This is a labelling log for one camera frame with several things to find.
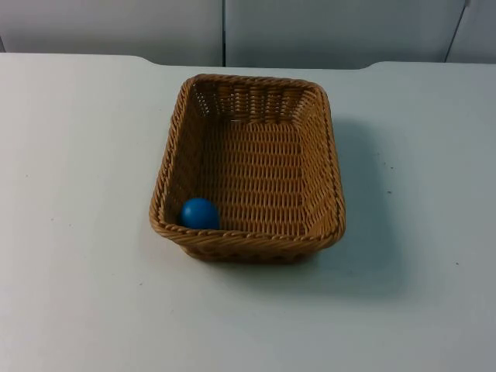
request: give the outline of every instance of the ball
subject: ball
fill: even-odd
[[[181,224],[190,229],[220,229],[219,212],[207,199],[189,199],[181,210]]]

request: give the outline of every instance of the brown wicker basket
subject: brown wicker basket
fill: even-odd
[[[178,225],[194,197],[216,205],[220,230]],[[339,240],[345,206],[324,90],[274,77],[184,82],[150,222],[203,260],[287,263]]]

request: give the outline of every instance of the blue ball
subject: blue ball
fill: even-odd
[[[189,199],[181,210],[181,224],[190,229],[220,229],[219,213],[207,199]]]

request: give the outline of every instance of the table surface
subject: table surface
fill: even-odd
[[[347,207],[296,266],[206,264],[148,207],[181,82],[329,93]],[[0,54],[0,370],[494,370],[496,66]]]

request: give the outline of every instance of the basket bottom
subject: basket bottom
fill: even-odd
[[[296,264],[307,260],[315,253],[297,253],[294,256],[275,256],[263,253],[219,253],[205,252],[192,246],[181,246],[188,255],[207,262],[238,262],[244,264]]]

